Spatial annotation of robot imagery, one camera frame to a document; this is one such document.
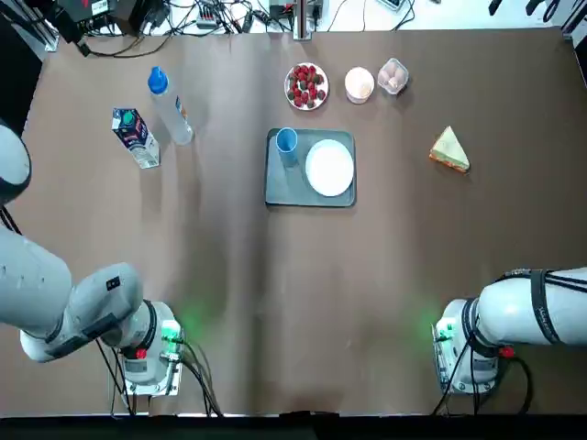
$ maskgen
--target table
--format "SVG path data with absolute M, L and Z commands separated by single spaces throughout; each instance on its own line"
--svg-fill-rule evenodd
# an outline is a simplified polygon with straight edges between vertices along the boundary
M 391 56 L 410 71 L 405 93 L 376 90 L 350 104 L 345 72 L 376 72 Z M 304 60 L 332 83 L 310 114 L 282 96 L 282 76 Z M 170 145 L 154 114 L 154 64 L 181 90 L 192 146 Z M 259 81 L 263 93 L 243 86 Z M 112 108 L 125 105 L 162 144 L 160 168 L 139 170 L 111 133 Z M 581 73 L 556 29 L 338 32 L 310 44 L 283 34 L 184 37 L 132 61 L 85 60 L 61 45 L 24 135 L 32 183 L 9 209 L 77 281 L 135 265 L 145 297 L 167 302 L 203 345 L 225 412 L 427 413 L 440 397 L 430 323 L 450 300 L 478 295 L 504 270 L 587 263 L 585 120 Z M 469 175 L 427 158 L 447 125 Z M 353 133 L 353 208 L 264 205 L 264 139 L 281 126 Z M 95 346 L 39 365 L 15 329 L 2 327 L 0 341 L 0 413 L 108 411 Z M 585 413 L 584 349 L 519 352 L 535 376 L 532 411 Z M 486 411 L 514 411 L 523 393 L 513 370 Z M 452 399 L 450 409 L 470 411 L 471 401 Z M 151 411 L 202 411 L 192 378 Z

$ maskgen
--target water bottle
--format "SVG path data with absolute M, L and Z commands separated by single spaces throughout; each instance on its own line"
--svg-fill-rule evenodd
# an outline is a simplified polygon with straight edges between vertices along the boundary
M 182 101 L 173 90 L 169 78 L 161 67 L 153 67 L 149 77 L 150 97 L 163 124 L 172 135 L 173 142 L 185 145 L 192 140 L 194 131 L 187 123 Z

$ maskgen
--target bread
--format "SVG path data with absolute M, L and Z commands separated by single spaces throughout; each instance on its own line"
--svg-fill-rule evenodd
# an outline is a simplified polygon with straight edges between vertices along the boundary
M 471 166 L 454 131 L 447 126 L 430 150 L 429 158 L 444 163 L 460 172 L 467 172 Z

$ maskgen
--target blue bottle cap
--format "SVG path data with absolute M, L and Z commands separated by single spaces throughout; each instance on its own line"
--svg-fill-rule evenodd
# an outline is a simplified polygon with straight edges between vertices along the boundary
M 149 88 L 154 94 L 162 94 L 167 90 L 169 80 L 163 69 L 159 66 L 153 67 L 150 71 Z

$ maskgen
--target gray tray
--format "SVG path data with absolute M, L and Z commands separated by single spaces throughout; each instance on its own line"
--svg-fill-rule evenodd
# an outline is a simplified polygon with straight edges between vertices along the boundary
M 272 128 L 267 134 L 265 155 L 265 203 L 293 206 L 347 207 L 355 203 L 357 195 L 357 164 L 355 140 L 346 131 L 296 129 L 297 160 L 294 167 L 285 168 L 275 146 L 279 128 Z M 314 191 L 305 176 L 305 158 L 314 144 L 322 139 L 333 139 L 344 145 L 352 157 L 355 175 L 348 189 L 337 197 L 325 197 Z

